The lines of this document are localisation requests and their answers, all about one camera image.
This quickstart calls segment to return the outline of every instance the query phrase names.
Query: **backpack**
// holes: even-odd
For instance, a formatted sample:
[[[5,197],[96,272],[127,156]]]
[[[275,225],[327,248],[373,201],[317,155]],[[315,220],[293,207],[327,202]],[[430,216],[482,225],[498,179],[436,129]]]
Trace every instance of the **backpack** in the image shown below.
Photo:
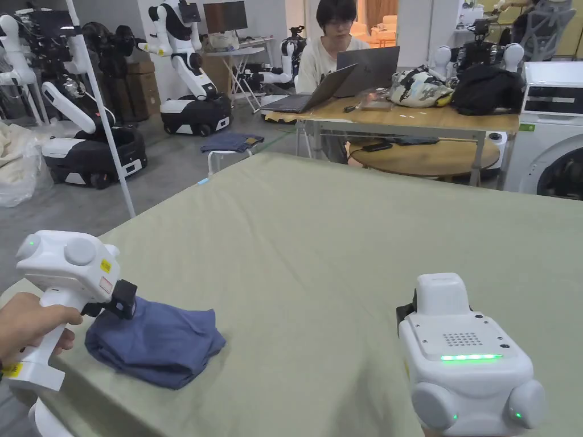
[[[517,73],[473,65],[459,75],[452,105],[463,115],[514,114],[522,107],[523,89],[524,80]]]

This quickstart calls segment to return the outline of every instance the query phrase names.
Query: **folded blue shirt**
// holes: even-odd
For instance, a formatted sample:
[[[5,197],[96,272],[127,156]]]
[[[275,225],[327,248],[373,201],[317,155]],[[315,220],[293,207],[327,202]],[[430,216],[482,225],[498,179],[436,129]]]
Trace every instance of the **folded blue shirt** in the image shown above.
[[[201,146],[201,153],[208,151],[236,151],[243,153],[247,149],[262,143],[265,140],[262,136],[248,135],[246,133],[220,132],[207,138]]]
[[[225,343],[214,310],[186,311],[139,297],[132,320],[104,311],[85,338],[96,360],[173,390],[198,376]]]

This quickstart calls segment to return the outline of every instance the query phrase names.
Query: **chair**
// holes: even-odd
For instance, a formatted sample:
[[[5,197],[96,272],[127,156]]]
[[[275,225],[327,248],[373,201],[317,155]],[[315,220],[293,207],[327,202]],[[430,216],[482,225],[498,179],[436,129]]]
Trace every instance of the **chair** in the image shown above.
[[[520,42],[525,61],[551,59],[559,47],[565,28],[576,14],[571,1],[543,0],[527,16],[526,32]]]

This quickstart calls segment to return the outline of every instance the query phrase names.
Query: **laptop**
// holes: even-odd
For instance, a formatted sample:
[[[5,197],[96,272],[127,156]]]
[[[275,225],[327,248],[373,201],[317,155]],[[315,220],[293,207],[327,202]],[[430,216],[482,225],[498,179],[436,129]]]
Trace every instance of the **laptop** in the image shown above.
[[[306,112],[332,97],[355,68],[356,65],[348,65],[330,73],[312,94],[287,96],[281,100],[262,106],[261,109],[265,111],[291,112],[292,114]]]
[[[368,48],[338,53],[338,68],[358,64],[335,97],[352,97],[369,88],[389,88],[397,71],[400,47]]]

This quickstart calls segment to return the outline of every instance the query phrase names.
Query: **doorway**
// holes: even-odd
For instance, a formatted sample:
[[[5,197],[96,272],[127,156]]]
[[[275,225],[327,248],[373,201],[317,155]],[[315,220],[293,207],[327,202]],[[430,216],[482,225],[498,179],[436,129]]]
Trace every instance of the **doorway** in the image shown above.
[[[357,0],[358,16],[350,34],[373,48],[397,45],[399,0]]]

